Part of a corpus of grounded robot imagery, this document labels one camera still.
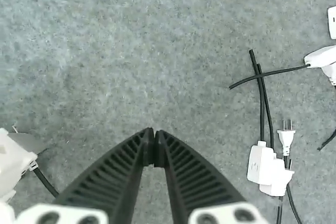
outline screw hole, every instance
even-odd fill
[[[99,220],[94,216],[87,216],[82,219],[78,224],[99,224]]]
[[[198,217],[197,224],[218,224],[218,222],[214,216],[203,214]]]
[[[38,221],[38,224],[56,224],[59,219],[59,215],[56,212],[49,212],[44,214]]]
[[[255,218],[253,216],[253,214],[248,211],[248,210],[245,210],[245,209],[238,209],[235,211],[235,217],[238,221],[247,221],[247,222],[250,222],[250,221],[254,221]]]

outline white charger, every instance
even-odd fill
[[[252,146],[247,179],[259,184],[260,191],[270,196],[284,196],[293,174],[292,170],[285,169],[284,160],[266,147],[266,142],[258,141],[258,145]]]
[[[332,39],[336,39],[336,6],[328,9],[329,33]]]
[[[36,159],[34,152],[23,149],[0,128],[0,201],[7,202],[15,195],[15,185]]]

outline gray carpet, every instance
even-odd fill
[[[40,168],[59,190],[147,126],[186,141],[275,223],[277,199],[246,179],[259,138],[253,48],[264,71],[332,45],[335,0],[0,0],[0,126],[49,145]],[[335,90],[320,69],[265,79],[275,130],[292,119],[292,193],[304,223],[335,223]],[[277,151],[281,151],[276,137]],[[52,197],[34,174],[19,212]],[[296,223],[285,200],[283,223]],[[148,168],[133,222],[172,223],[164,173]]]

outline black wire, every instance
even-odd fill
[[[298,224],[302,224],[302,221],[299,217],[298,212],[296,211],[296,207],[294,205],[294,201],[293,201],[293,196],[292,196],[292,192],[290,191],[290,187],[289,184],[287,185],[287,195],[288,195],[288,199],[289,199],[289,203],[290,203],[290,207],[292,208],[293,214],[295,216],[295,219],[297,221]]]
[[[281,224],[282,220],[282,205],[283,205],[284,197],[279,197],[279,206],[278,206],[278,214],[277,214],[277,224]]]
[[[261,69],[261,65],[258,64],[258,70],[259,73],[263,73]],[[266,87],[265,87],[265,81],[263,77],[261,77],[261,84],[262,84],[262,90],[264,93],[264,101],[265,101],[265,107],[266,107],[266,114],[267,114],[267,120],[268,120],[268,126],[269,126],[269,138],[270,138],[270,147],[274,150],[274,134],[273,134],[273,123],[272,123],[272,118],[271,118],[271,111],[269,109],[269,103],[268,103],[268,97],[267,97],[267,92],[266,92]]]
[[[260,74],[253,50],[249,51],[255,74]],[[257,79],[260,96],[260,141],[265,141],[265,95],[261,78]]]
[[[336,137],[336,130],[334,131],[334,133],[332,133],[332,135],[325,140],[320,147],[318,147],[317,149],[320,151],[322,150],[327,144],[329,144],[334,138]]]
[[[288,156],[285,156],[285,157],[283,157],[284,159],[284,161],[285,161],[285,168],[287,168],[287,169],[290,169],[290,159],[289,159],[289,157]],[[295,216],[295,219],[296,219],[296,221],[297,221],[297,223],[298,224],[302,224],[302,221],[301,221],[301,219],[300,219],[300,217],[299,217],[299,214],[298,214],[298,212],[297,212],[297,210],[296,210],[296,207],[295,207],[295,205],[294,205],[294,201],[293,201],[293,196],[292,196],[292,192],[291,192],[291,190],[290,190],[290,186],[289,186],[289,183],[287,184],[287,195],[288,195],[288,199],[289,199],[289,203],[290,203],[290,207],[291,207],[291,209],[292,209],[292,211],[293,211],[293,214],[294,214],[294,216]]]
[[[262,73],[262,74],[256,74],[255,76],[250,76],[248,78],[245,78],[241,81],[238,81],[238,82],[232,84],[231,86],[229,86],[229,89],[234,89],[235,87],[237,87],[237,86],[239,86],[239,85],[241,85],[245,82],[248,82],[248,81],[260,78],[260,77],[272,76],[274,74],[286,73],[286,72],[291,72],[291,71],[295,71],[295,70],[300,70],[300,69],[303,69],[303,68],[307,68],[309,66],[310,66],[310,64],[307,64],[307,65],[300,66],[300,67],[295,67],[295,68],[286,68],[286,69],[281,69],[281,70],[265,72],[265,73]]]
[[[51,185],[47,178],[43,175],[39,168],[34,169],[34,173],[41,180],[42,184],[48,189],[48,191],[56,198],[58,196],[58,191]]]

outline white power adapter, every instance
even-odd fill
[[[258,141],[251,148],[248,161],[247,179],[259,184],[259,190],[270,196],[283,196],[286,186],[294,172],[285,169],[285,162],[277,158],[272,148],[266,147],[266,142]]]
[[[336,6],[328,9],[329,33],[332,39],[336,39]]]
[[[36,159],[34,152],[23,149],[0,128],[0,201],[7,202],[15,195],[15,185]]]
[[[321,68],[331,84],[336,86],[336,46],[323,47],[305,56],[304,60],[310,64],[308,68]]]

